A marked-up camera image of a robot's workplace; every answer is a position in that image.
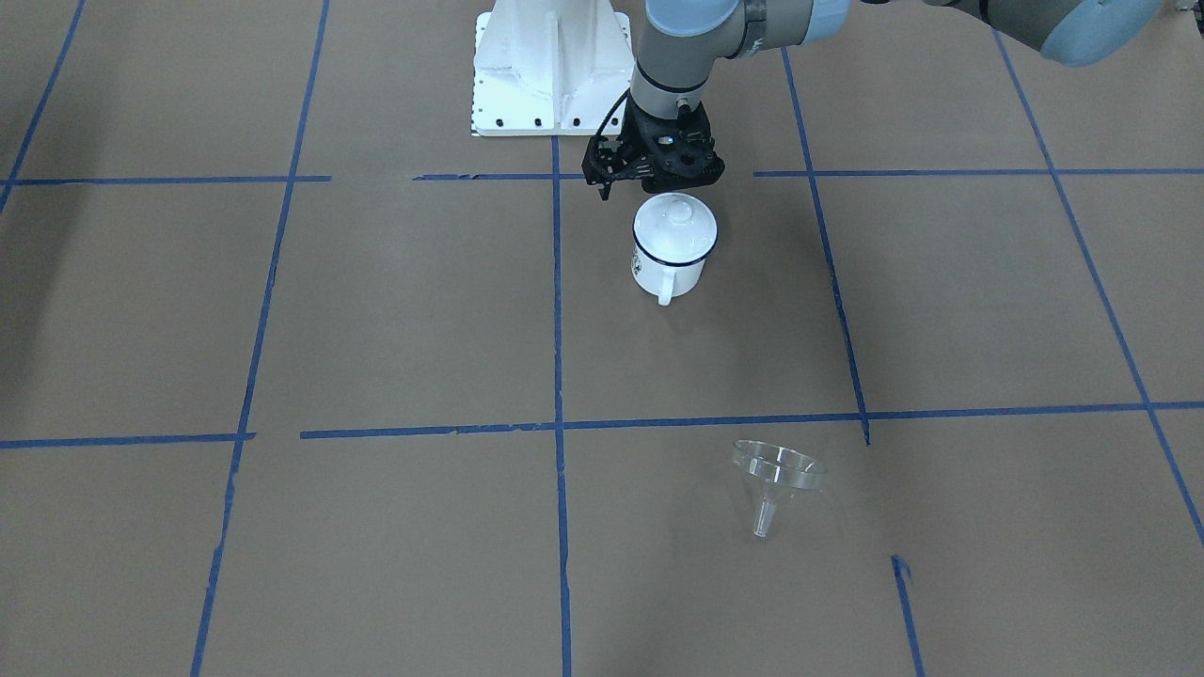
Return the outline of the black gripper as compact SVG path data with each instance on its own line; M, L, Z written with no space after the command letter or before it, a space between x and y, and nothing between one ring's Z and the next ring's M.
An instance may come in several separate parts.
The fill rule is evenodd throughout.
M619 133L607 137L600 125L582 161L584 179L598 186L602 201L610 200L616 181L641 181L649 196L718 183L725 161L715 151L703 104L694 108L681 104L675 118L657 118L637 104L618 100L607 118L619 108L624 108Z

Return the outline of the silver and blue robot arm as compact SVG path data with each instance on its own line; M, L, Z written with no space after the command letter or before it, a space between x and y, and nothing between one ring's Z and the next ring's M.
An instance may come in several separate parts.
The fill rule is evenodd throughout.
M633 181L647 196L709 187L725 160L706 110L720 61L825 45L846 34L854 1L648 1L628 86L586 143L580 172L610 198ZM1158 1L936 1L1067 67L1100 63L1153 20Z

